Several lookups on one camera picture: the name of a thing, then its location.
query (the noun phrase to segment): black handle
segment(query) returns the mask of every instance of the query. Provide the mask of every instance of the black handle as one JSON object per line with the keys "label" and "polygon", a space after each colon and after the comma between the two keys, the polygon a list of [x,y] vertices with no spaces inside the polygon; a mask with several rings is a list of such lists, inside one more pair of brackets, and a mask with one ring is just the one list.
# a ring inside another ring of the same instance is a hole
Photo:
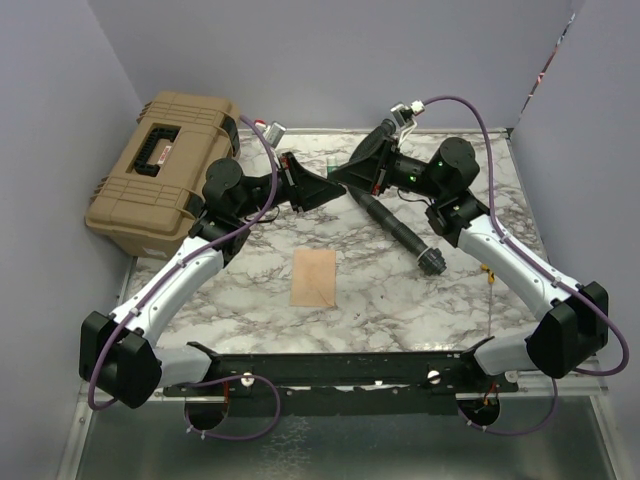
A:
{"label": "black handle", "polygon": [[158,145],[160,140],[169,140],[174,142],[178,136],[180,127],[157,127],[151,130],[147,139],[144,141],[140,152],[136,156],[133,162],[133,168],[139,175],[147,175],[148,177],[155,177],[160,171],[160,165],[149,165],[149,159],[153,150]]}

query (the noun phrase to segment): silver connector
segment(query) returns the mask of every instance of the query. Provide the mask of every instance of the silver connector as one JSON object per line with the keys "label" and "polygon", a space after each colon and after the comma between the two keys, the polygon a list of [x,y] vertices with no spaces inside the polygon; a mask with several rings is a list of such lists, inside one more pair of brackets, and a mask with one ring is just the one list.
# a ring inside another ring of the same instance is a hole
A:
{"label": "silver connector", "polygon": [[397,103],[393,107],[391,107],[391,115],[393,116],[393,121],[396,122],[398,128],[403,128],[411,118],[405,118],[406,112],[409,110],[404,103]]}
{"label": "silver connector", "polygon": [[407,139],[407,137],[418,126],[415,117],[424,112],[424,104],[420,100],[412,102],[407,106],[404,103],[398,103],[391,107],[391,115],[398,125],[396,136],[398,138],[398,146]]}
{"label": "silver connector", "polygon": [[286,127],[280,125],[278,122],[272,122],[267,126],[263,135],[267,143],[275,149],[278,147],[280,140],[282,140],[282,137],[284,137],[286,132]]}

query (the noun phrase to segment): marble countertop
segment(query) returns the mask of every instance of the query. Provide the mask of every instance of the marble countertop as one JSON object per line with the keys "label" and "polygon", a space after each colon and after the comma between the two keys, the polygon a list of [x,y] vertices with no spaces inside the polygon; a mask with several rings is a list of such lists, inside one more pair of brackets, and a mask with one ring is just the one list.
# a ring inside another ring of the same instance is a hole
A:
{"label": "marble countertop", "polygon": [[[413,134],[403,152],[428,160],[447,136]],[[473,144],[481,166],[471,189],[487,202],[482,137],[460,136]],[[327,157],[346,162],[363,137],[358,133],[287,135],[279,150],[293,151],[306,168],[324,175]],[[498,218],[523,243],[540,251],[505,135],[492,134],[491,145]],[[241,148],[245,173],[269,171],[256,139],[243,138]],[[440,248],[447,262],[441,276],[426,277],[415,257],[348,195],[300,215],[288,205],[281,206],[276,221],[254,227],[240,254],[184,305],[158,346],[198,341],[221,353],[443,350],[469,347],[488,335],[514,333],[534,321],[500,279],[490,285],[477,260],[431,232],[424,204],[400,200],[395,189],[385,192],[382,201],[428,246]],[[296,248],[336,250],[335,307],[289,305]],[[139,259],[128,296],[161,266],[157,260]]]}

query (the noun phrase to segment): gray wall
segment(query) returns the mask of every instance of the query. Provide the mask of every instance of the gray wall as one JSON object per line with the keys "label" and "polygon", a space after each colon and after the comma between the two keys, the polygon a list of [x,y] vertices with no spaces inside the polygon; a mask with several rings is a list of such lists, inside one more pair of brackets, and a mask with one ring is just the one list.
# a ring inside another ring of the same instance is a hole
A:
{"label": "gray wall", "polygon": [[109,309],[125,256],[87,200],[140,103],[84,0],[0,15],[0,476],[54,478],[80,384],[80,324]]}
{"label": "gray wall", "polygon": [[[553,263],[597,279],[631,346],[608,379],[629,450],[640,451],[640,3],[587,0],[517,126],[513,146]],[[601,355],[617,364],[614,339]],[[640,473],[640,457],[634,456]]]}
{"label": "gray wall", "polygon": [[[572,0],[89,0],[143,101],[228,96],[295,127],[366,127],[444,93],[515,125]],[[423,127],[476,128],[458,105]]]}

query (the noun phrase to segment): brown cardboard piece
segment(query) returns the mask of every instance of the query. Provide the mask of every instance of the brown cardboard piece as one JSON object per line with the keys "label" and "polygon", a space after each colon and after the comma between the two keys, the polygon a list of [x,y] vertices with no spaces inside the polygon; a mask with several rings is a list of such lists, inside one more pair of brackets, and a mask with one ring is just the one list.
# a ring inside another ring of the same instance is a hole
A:
{"label": "brown cardboard piece", "polygon": [[291,305],[336,305],[336,251],[298,249],[293,252]]}

